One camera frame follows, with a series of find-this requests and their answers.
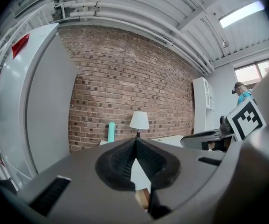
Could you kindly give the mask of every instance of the black slot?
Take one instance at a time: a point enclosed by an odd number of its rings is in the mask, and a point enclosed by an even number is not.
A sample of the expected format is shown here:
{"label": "black slot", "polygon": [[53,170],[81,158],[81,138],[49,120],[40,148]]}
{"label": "black slot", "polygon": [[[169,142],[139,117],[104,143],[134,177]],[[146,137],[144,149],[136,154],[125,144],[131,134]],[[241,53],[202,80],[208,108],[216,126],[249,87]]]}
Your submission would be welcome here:
{"label": "black slot", "polygon": [[46,216],[71,181],[57,177],[53,182],[30,204],[30,207]]}
{"label": "black slot", "polygon": [[198,161],[208,163],[208,164],[212,164],[212,165],[215,165],[215,166],[219,166],[220,163],[221,163],[221,160],[210,159],[210,158],[206,158],[206,157],[200,157],[198,159]]}

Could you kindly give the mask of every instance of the window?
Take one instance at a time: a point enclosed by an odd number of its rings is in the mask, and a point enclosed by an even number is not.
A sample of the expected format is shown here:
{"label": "window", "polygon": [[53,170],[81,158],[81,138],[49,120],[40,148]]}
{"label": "window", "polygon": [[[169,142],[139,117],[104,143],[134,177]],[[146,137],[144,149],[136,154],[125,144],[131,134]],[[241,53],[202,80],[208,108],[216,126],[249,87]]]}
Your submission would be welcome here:
{"label": "window", "polygon": [[235,72],[238,81],[243,82],[247,88],[254,87],[269,72],[269,59],[235,69]]}

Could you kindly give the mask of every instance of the lamp shade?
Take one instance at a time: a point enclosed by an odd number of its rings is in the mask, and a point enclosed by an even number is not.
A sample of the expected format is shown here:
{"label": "lamp shade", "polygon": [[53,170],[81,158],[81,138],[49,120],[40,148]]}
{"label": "lamp shade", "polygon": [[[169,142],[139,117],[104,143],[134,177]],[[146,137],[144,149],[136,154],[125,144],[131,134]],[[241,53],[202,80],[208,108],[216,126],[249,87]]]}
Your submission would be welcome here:
{"label": "lamp shade", "polygon": [[135,111],[129,126],[134,129],[148,129],[149,121],[147,112]]}

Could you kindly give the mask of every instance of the ceiling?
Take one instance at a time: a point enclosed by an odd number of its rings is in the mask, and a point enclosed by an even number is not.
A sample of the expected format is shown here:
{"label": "ceiling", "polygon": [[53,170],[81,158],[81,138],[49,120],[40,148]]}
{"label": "ceiling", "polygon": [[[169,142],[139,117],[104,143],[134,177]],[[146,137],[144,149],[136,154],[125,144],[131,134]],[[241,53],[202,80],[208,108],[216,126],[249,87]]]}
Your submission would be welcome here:
{"label": "ceiling", "polygon": [[[28,1],[30,0],[14,0],[9,5],[9,9],[4,12],[0,20],[1,35],[15,24],[17,20],[13,15],[15,10]],[[55,6],[63,4],[65,8],[61,11],[59,19],[63,26],[101,24],[137,32],[174,50],[203,74],[208,74],[218,66],[251,56],[255,57],[258,53],[265,52],[266,56],[268,55],[269,21],[264,11],[252,14],[226,28],[222,28],[219,22],[221,17],[255,1],[257,0],[41,0],[26,9],[23,15],[44,3],[53,3]],[[84,2],[110,3],[121,5],[121,8],[69,7],[69,4]],[[128,7],[133,8],[134,11],[125,10]],[[83,17],[74,17],[72,20],[63,18],[63,13],[65,17],[70,17],[71,12],[96,10],[100,14],[103,13],[105,20]],[[50,9],[49,12],[48,19],[56,20],[55,14],[59,11]],[[163,26],[165,24],[172,26],[174,30]],[[228,41],[229,46],[224,48],[223,41]]]}

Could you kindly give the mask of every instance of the white cabinet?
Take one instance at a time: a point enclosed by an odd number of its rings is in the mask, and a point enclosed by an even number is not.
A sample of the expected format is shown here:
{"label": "white cabinet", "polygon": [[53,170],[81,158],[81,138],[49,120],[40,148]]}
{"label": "white cabinet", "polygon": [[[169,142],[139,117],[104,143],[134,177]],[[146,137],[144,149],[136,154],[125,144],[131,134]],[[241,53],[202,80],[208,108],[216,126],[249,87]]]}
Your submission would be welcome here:
{"label": "white cabinet", "polygon": [[214,129],[214,91],[204,77],[193,81],[195,117],[194,133]]}

